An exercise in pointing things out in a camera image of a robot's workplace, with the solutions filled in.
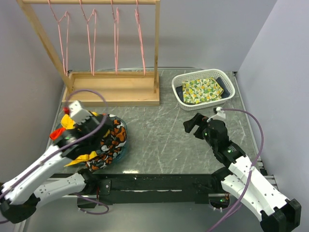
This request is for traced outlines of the yellow shorts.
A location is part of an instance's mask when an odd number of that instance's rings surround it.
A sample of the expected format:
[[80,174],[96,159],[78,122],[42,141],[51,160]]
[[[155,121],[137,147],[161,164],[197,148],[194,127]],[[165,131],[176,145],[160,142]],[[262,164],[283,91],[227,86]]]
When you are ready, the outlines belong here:
[[[65,114],[63,116],[60,124],[65,129],[73,129],[75,122],[70,118],[69,115]],[[71,161],[69,164],[65,165],[65,167],[76,165],[78,163],[83,163],[83,162],[90,161],[91,159],[93,159],[96,156],[97,156],[97,153],[95,151],[91,152],[90,154],[80,155],[78,158],[76,158],[75,160]]]

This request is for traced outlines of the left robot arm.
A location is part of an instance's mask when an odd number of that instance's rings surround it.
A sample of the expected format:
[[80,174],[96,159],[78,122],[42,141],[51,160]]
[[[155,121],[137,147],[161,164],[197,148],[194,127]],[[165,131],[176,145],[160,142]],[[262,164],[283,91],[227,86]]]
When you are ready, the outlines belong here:
[[0,212],[16,224],[31,217],[37,208],[68,194],[91,194],[98,179],[88,169],[68,178],[45,183],[58,169],[80,155],[100,148],[103,136],[113,128],[107,115],[92,116],[74,129],[63,131],[32,165],[0,188]]

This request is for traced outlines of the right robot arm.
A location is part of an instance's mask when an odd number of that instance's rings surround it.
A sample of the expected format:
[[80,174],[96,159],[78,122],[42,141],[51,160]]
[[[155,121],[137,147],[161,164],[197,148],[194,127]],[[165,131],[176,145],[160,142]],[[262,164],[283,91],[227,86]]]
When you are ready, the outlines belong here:
[[252,164],[250,158],[229,139],[225,123],[197,113],[183,123],[186,133],[194,126],[194,136],[205,140],[216,159],[224,165],[212,174],[214,191],[237,198],[259,220],[265,232],[291,232],[300,225],[301,204],[280,193]]

